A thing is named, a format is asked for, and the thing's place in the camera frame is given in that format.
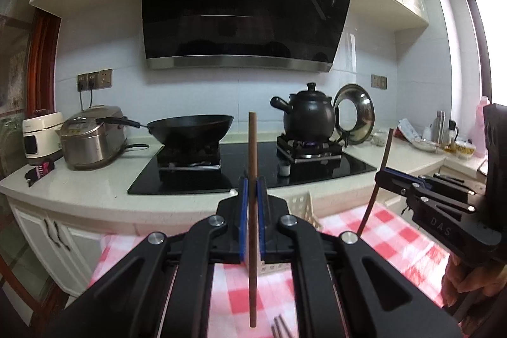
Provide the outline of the right hand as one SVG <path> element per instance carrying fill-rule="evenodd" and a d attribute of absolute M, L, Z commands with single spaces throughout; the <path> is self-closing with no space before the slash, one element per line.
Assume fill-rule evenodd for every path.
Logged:
<path fill-rule="evenodd" d="M 442 279 L 443 304 L 450 307 L 465 292 L 481 290 L 486 297 L 493 297 L 506 285 L 506 265 L 492 261 L 467 272 L 467 266 L 456 255 L 450 254 Z"/>

